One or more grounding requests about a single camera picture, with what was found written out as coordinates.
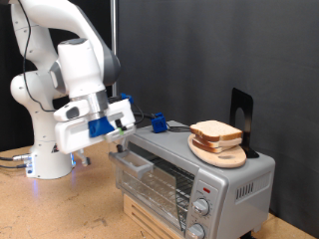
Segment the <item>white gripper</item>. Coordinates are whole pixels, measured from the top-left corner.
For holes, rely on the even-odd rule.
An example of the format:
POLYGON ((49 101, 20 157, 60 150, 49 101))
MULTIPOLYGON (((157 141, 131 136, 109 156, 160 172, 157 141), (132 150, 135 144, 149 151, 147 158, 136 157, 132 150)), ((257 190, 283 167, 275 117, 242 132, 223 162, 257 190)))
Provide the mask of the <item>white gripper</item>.
MULTIPOLYGON (((135 117, 128 99, 110 104, 96 119, 89 113, 86 100, 67 104, 54 113, 54 118, 58 121, 55 134, 59 150, 63 153, 75 151, 83 166, 91 164, 83 148, 103 140, 112 142, 136 131, 135 117)), ((119 153, 125 150, 124 142, 117 144, 119 153)))

